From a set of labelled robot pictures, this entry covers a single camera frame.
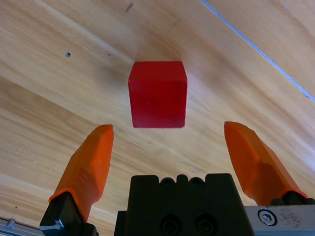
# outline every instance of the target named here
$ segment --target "bolt head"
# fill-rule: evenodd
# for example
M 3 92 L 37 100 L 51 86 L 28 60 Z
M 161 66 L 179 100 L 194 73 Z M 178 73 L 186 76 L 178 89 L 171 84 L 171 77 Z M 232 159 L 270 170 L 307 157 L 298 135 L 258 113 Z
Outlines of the bolt head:
M 271 215 L 269 215 L 269 214 L 267 214 L 267 213 L 263 214 L 262 218 L 263 218 L 265 221 L 267 221 L 267 222 L 272 221 Z

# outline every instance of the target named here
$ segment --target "screw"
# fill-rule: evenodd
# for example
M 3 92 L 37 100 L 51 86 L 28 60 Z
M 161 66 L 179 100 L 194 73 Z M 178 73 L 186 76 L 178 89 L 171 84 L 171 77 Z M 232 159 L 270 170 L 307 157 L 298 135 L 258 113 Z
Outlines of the screw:
M 258 217 L 262 223 L 268 226 L 274 226 L 277 223 L 277 218 L 271 211 L 262 209 L 258 212 Z

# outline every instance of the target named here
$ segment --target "wooden surface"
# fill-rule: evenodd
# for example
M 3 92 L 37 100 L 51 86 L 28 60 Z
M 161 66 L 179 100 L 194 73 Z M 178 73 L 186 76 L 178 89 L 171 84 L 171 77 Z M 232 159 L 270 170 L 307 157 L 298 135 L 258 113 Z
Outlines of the wooden surface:
M 243 2 L 235 12 L 242 12 Z M 0 1 L 0 215 L 38 226 L 70 156 L 104 123 L 114 125 L 115 141 L 103 198 L 89 218 L 100 235 L 113 235 L 133 175 L 204 178 L 228 172 L 244 204 L 254 205 L 229 160 L 226 120 L 254 129 L 300 188 L 315 197 L 315 104 L 202 3 L 130 3 Z M 257 9 L 265 12 L 269 32 L 258 32 L 260 47 L 315 95 L 312 42 L 272 41 L 270 34 L 282 34 L 268 21 L 284 16 L 269 14 L 268 7 L 277 6 L 266 2 Z M 302 16 L 312 35 L 313 12 L 307 8 Z M 246 19 L 250 29 L 256 14 L 249 11 L 241 19 L 229 17 Z M 299 29 L 286 19 L 284 26 Z M 132 127 L 127 79 L 140 60 L 183 61 L 189 83 L 185 128 Z

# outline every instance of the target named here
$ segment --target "red block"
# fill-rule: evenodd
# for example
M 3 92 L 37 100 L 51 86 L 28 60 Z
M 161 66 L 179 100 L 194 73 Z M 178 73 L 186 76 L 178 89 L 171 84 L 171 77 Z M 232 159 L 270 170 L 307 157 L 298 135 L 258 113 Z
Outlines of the red block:
M 187 77 L 181 61 L 135 62 L 128 85 L 133 127 L 185 125 Z

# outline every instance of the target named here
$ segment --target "dark spot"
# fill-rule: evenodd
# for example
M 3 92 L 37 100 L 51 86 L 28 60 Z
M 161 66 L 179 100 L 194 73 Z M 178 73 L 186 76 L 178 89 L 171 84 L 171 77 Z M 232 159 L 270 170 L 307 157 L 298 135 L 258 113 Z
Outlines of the dark spot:
M 133 6 L 133 2 L 129 3 L 128 6 L 127 6 L 127 8 L 126 8 L 126 10 L 125 10 L 125 12 L 128 13 L 129 10 L 132 8 L 132 6 Z

